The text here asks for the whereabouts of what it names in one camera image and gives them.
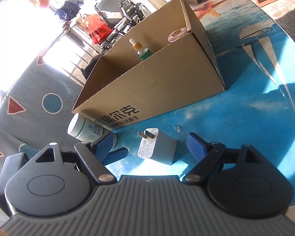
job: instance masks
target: ribbed rubber mat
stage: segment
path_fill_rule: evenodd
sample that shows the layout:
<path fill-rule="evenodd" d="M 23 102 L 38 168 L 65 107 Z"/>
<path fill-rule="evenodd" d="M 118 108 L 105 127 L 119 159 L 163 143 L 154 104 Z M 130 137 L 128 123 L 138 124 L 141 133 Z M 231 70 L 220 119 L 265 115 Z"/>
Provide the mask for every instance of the ribbed rubber mat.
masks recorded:
<path fill-rule="evenodd" d="M 264 220 L 233 217 L 197 186 L 177 176 L 122 176 L 98 187 L 68 215 L 50 219 L 14 216 L 2 229 L 9 236 L 292 236 L 295 225 L 280 215 Z"/>

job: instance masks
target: dropper bottle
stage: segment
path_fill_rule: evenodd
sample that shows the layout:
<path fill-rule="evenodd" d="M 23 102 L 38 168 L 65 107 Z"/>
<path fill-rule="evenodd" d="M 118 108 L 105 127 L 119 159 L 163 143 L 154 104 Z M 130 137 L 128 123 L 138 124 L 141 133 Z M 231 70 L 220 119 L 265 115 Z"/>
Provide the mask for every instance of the dropper bottle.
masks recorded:
<path fill-rule="evenodd" d="M 143 47 L 141 43 L 136 42 L 132 38 L 129 39 L 129 42 L 132 44 L 132 48 L 134 48 L 137 51 L 137 54 L 141 59 L 147 59 L 149 56 L 153 54 L 149 48 Z"/>

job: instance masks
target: shopping bag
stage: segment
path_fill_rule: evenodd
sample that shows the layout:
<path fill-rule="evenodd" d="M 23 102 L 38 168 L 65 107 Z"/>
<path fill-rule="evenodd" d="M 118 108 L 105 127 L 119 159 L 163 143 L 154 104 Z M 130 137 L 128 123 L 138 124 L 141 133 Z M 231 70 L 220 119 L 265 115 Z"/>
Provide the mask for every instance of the shopping bag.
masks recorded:
<path fill-rule="evenodd" d="M 112 29 L 97 14 L 92 16 L 84 15 L 82 17 L 82 25 L 94 44 L 101 44 L 112 32 Z"/>

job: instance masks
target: starfish print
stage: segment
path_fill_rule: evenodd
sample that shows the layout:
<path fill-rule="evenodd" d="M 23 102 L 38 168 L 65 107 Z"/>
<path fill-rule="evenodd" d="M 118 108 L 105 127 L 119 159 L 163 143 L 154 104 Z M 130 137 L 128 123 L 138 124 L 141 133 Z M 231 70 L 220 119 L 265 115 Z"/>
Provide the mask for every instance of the starfish print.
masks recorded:
<path fill-rule="evenodd" d="M 198 19 L 203 18 L 206 14 L 211 14 L 214 17 L 219 17 L 220 14 L 214 10 L 215 7 L 219 6 L 220 4 L 226 2 L 227 0 L 222 0 L 218 3 L 213 4 L 212 2 L 204 3 L 203 5 L 200 5 L 200 8 L 195 9 L 194 13 L 197 15 Z"/>

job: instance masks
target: green bottle label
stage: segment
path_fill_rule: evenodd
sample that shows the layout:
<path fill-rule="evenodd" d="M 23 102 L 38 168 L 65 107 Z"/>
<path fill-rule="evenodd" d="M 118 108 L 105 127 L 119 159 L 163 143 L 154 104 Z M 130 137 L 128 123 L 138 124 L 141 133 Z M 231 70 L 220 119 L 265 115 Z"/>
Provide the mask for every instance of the green bottle label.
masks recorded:
<path fill-rule="evenodd" d="M 142 58 L 144 60 L 144 59 L 147 59 L 152 54 L 153 53 L 149 49 L 147 49 L 147 51 L 142 56 L 140 56 L 140 58 Z"/>

